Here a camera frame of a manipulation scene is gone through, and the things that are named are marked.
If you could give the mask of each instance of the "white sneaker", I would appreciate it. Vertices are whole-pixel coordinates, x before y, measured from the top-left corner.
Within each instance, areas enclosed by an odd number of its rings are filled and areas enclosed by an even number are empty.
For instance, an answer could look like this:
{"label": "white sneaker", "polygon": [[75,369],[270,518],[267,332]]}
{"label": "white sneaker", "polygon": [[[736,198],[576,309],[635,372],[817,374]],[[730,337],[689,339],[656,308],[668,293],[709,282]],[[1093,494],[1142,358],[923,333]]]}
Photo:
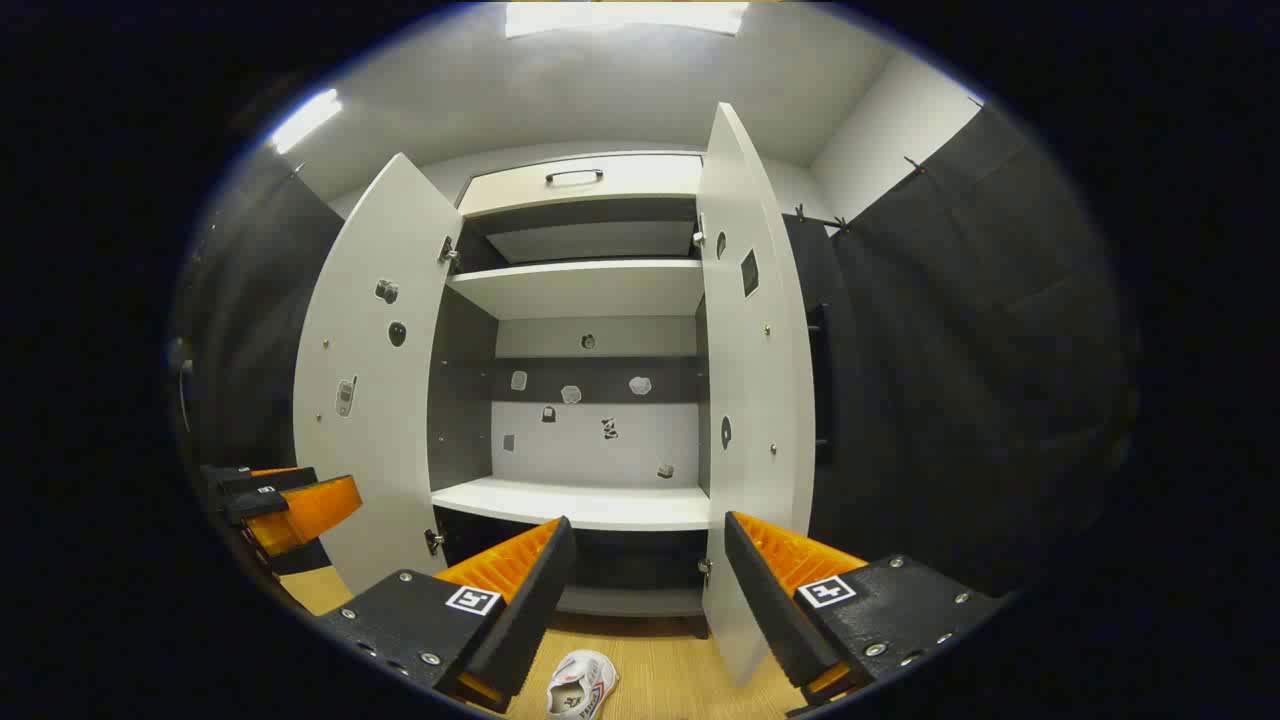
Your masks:
{"label": "white sneaker", "polygon": [[618,684],[618,671],[594,650],[575,650],[561,660],[547,687],[547,716],[552,720],[593,720],[605,696]]}

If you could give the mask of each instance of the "cabinet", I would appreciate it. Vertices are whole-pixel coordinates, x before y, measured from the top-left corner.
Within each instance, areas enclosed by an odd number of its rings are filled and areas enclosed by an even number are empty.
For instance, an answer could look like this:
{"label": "cabinet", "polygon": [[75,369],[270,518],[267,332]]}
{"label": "cabinet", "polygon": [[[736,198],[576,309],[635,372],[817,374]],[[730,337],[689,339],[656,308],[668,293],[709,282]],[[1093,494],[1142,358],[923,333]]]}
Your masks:
{"label": "cabinet", "polygon": [[[493,351],[451,364],[460,337],[468,352]],[[346,411],[339,387],[353,389]],[[298,462],[353,474],[364,496],[323,538],[352,592],[399,568],[442,570],[461,542],[451,534],[476,534],[468,523],[566,515],[594,539],[562,609],[700,609],[745,683],[767,647],[724,556],[724,514],[808,529],[813,400],[782,214],[719,104],[701,159],[516,168],[474,178],[457,208],[393,158],[317,278],[293,425]],[[463,456],[476,477],[457,471]],[[428,552],[438,519],[457,532]],[[669,583],[599,580],[644,575],[660,557],[676,559]]]}

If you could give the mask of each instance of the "sticker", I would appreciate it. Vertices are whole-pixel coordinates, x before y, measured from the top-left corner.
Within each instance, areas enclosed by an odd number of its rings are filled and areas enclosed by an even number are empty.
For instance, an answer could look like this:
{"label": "sticker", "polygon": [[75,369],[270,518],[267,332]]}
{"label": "sticker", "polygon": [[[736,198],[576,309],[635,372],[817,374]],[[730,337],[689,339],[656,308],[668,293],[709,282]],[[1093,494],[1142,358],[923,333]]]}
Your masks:
{"label": "sticker", "polygon": [[339,418],[346,418],[351,415],[351,402],[356,398],[357,379],[358,377],[355,377],[349,380],[347,379],[338,380],[338,400],[335,409],[338,411]]}
{"label": "sticker", "polygon": [[800,585],[796,589],[799,589],[800,594],[803,594],[804,598],[809,601],[809,605],[814,607],[826,607],[858,594],[852,588],[845,584],[845,580],[840,579],[840,575],[832,575],[826,580]]}
{"label": "sticker", "polygon": [[499,597],[500,596],[495,592],[462,585],[458,588],[458,592],[453,593],[453,597],[444,601],[444,605],[462,610],[463,612],[488,615],[493,603],[498,602]]}
{"label": "sticker", "polygon": [[407,334],[408,334],[408,331],[404,328],[404,324],[401,323],[401,322],[394,322],[394,323],[390,324],[390,327],[387,328],[387,337],[390,338],[392,346],[394,346],[394,347],[399,347],[399,346],[404,345],[404,337]]}
{"label": "sticker", "polygon": [[755,264],[755,250],[742,259],[742,297],[750,297],[760,287],[760,268]]}

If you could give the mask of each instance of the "wooden floor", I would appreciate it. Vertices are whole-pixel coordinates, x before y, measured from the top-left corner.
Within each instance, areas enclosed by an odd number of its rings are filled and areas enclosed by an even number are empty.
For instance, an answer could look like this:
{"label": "wooden floor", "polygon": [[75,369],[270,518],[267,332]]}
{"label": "wooden floor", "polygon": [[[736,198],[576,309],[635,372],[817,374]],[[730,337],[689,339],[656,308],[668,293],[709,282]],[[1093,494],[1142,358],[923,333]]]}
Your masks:
{"label": "wooden floor", "polygon": [[547,683],[579,648],[604,653],[621,676],[596,720],[782,720],[805,705],[772,655],[746,687],[732,687],[714,639],[696,639],[684,620],[557,614],[504,717],[544,720]]}

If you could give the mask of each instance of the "orange gripper pad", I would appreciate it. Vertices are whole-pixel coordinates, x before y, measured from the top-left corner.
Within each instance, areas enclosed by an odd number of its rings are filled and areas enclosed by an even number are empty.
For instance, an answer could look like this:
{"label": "orange gripper pad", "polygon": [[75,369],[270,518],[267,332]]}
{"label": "orange gripper pad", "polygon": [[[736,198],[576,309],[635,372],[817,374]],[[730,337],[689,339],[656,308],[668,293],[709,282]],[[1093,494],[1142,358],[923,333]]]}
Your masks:
{"label": "orange gripper pad", "polygon": [[289,503],[288,510],[244,521],[271,557],[316,539],[364,503],[351,475],[282,491],[280,497]]}
{"label": "orange gripper pad", "polygon": [[559,518],[477,552],[435,577],[457,585],[502,593],[502,598],[509,605],[557,525]]}
{"label": "orange gripper pad", "polygon": [[773,577],[786,591],[787,597],[794,598],[796,588],[840,575],[850,570],[856,570],[867,565],[865,560],[841,552],[833,547],[822,544],[815,539],[806,538],[799,533],[792,533],[786,528],[780,528],[772,523],[758,520],[750,515],[733,512],[742,529],[746,530],[755,550],[764,557]]}

